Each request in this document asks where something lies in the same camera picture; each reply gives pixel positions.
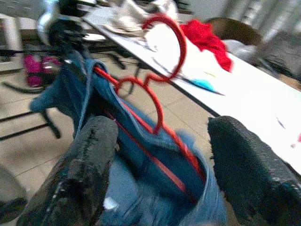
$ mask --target denim fabric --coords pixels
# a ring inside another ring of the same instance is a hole
[[[56,106],[60,111],[73,118],[75,131],[79,131],[89,115],[87,109],[95,107],[89,101],[97,93],[103,108],[125,127],[152,155],[161,160],[197,198],[197,204],[191,204],[186,195],[143,153],[143,151],[123,132],[119,130],[120,151],[110,170],[110,184],[107,197],[118,206],[106,210],[101,216],[104,225],[194,225],[197,223],[227,221],[226,210],[213,172],[209,169],[201,152],[193,148],[194,140],[180,133],[203,170],[206,183],[203,185],[193,167],[180,153],[178,146],[163,130],[158,135],[148,133],[124,108],[111,84],[93,73],[97,64],[105,69],[102,62],[87,60],[87,83],[81,83],[68,69],[63,68],[54,84],[31,103],[32,111],[41,111]],[[142,119],[151,126],[151,121],[141,111],[127,103]]]

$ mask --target red hanger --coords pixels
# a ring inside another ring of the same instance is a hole
[[[175,141],[175,143],[179,146],[181,153],[185,156],[185,158],[192,164],[193,168],[196,170],[196,172],[201,177],[203,183],[206,182],[206,174],[202,170],[202,168],[199,165],[198,159],[192,154],[192,152],[188,149],[188,147],[185,145],[185,143],[182,142],[182,140],[177,136],[177,134],[170,129],[165,123],[164,123],[164,116],[163,116],[163,110],[162,106],[160,104],[160,101],[156,94],[148,87],[149,81],[153,80],[156,82],[170,82],[172,78],[174,78],[179,70],[181,69],[182,64],[184,63],[187,47],[186,47],[186,39],[183,34],[183,31],[179,28],[177,23],[173,21],[170,17],[164,15],[164,14],[156,14],[154,17],[148,19],[145,24],[143,25],[143,29],[146,29],[149,27],[149,25],[153,22],[163,22],[167,24],[175,33],[179,45],[180,45],[180,60],[177,65],[177,67],[174,69],[173,73],[169,77],[167,76],[161,76],[159,77],[155,73],[148,73],[146,76],[146,79],[142,81],[141,79],[138,79],[134,76],[128,76],[124,79],[121,79],[120,81],[117,81],[113,77],[111,77],[109,74],[107,74],[105,71],[103,71],[101,68],[96,66],[94,68],[94,72],[96,72],[99,76],[102,76],[103,78],[107,79],[109,82],[111,82],[115,86],[115,91],[118,94],[120,88],[122,85],[126,82],[134,83],[143,88],[151,97],[153,100],[155,107],[157,109],[158,114],[158,122],[156,127],[153,129],[152,126],[150,126],[147,122],[145,122],[143,119],[141,119],[131,108],[129,108],[126,104],[123,103],[124,107],[136,118],[136,120],[151,134],[158,134],[158,131],[160,128],[164,129],[167,134],[171,136],[171,138]],[[107,115],[110,118],[113,118],[113,116],[105,110]],[[157,158],[152,156],[145,148],[139,144],[137,140],[119,123],[117,122],[118,126],[125,131],[125,133],[146,153],[146,155],[155,162],[163,172],[165,172],[169,178],[182,190],[186,193],[190,193],[185,188],[185,185],[180,181],[179,178],[177,178],[166,166],[164,166],[163,163],[161,163]]]

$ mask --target red fabric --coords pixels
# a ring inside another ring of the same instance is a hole
[[[232,61],[227,56],[226,46],[217,36],[212,34],[210,24],[202,24],[197,20],[190,20],[188,24],[181,25],[181,29],[199,50],[207,49],[211,51],[223,69],[228,72],[231,70]]]

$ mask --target white fabric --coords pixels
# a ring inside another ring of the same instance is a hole
[[[142,8],[133,0],[124,0],[120,7],[114,6],[114,16],[104,27],[111,32],[126,36],[143,37],[141,26],[151,13],[161,12],[177,20],[177,7],[172,0],[155,0]]]

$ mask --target tiled floor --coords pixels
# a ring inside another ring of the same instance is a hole
[[[130,75],[135,71],[134,60],[126,59],[127,69],[123,71],[105,55],[98,54],[95,57],[101,58],[108,66],[109,71],[116,76]],[[144,78],[146,73],[146,70],[141,70],[140,78]],[[15,84],[24,85],[24,77],[23,72],[1,75],[0,82],[11,81]],[[202,150],[206,159],[210,161],[212,153],[207,133],[207,121],[210,114],[171,85],[151,83],[151,87],[163,105],[167,125],[173,129],[184,129],[193,134],[196,137],[196,145]],[[35,96],[19,94],[1,86],[0,117],[28,111],[28,104]],[[126,99],[147,113],[152,119],[157,119],[154,104],[141,89],[135,88],[133,94]],[[0,164],[17,177],[26,188],[28,198],[31,198],[38,190],[52,167],[60,156],[68,150],[72,142],[73,125],[71,119],[56,109],[50,109],[49,115],[60,129],[61,139],[55,139],[49,128],[44,128],[0,142]],[[43,119],[38,114],[1,123],[0,136],[41,123],[43,123]],[[231,208],[229,208],[229,212],[229,225],[239,225],[233,217]]]

